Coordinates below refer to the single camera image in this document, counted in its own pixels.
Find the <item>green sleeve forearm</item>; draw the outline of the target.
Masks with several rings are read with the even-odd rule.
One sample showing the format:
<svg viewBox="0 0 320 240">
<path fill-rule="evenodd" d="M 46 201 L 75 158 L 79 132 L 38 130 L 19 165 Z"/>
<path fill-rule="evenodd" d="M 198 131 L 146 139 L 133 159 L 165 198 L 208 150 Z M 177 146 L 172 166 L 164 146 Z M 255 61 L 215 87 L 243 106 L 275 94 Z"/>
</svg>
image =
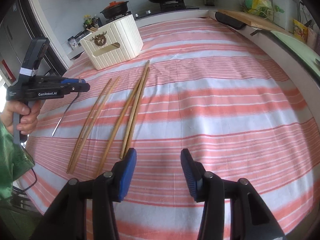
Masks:
<svg viewBox="0 0 320 240">
<path fill-rule="evenodd" d="M 13 141 L 14 137 L 1 122 L 0 136 L 0 195 L 1 200 L 11 196 L 13 182 L 23 176 L 35 163 L 30 154 Z"/>
</svg>

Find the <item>person's left hand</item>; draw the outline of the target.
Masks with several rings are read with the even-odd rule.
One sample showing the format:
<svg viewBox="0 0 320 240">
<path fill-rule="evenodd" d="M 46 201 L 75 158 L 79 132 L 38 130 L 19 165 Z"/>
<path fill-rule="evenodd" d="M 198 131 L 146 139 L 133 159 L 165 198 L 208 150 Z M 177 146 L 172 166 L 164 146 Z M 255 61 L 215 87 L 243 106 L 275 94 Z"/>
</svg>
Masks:
<svg viewBox="0 0 320 240">
<path fill-rule="evenodd" d="M 40 110 L 40 101 L 36 101 L 31 108 L 19 101 L 7 101 L 1 113 L 1 122 L 11 134 L 14 133 L 14 129 L 17 129 L 21 134 L 29 135 L 36 128 Z M 17 125 L 13 124 L 14 113 L 22 116 Z"/>
</svg>

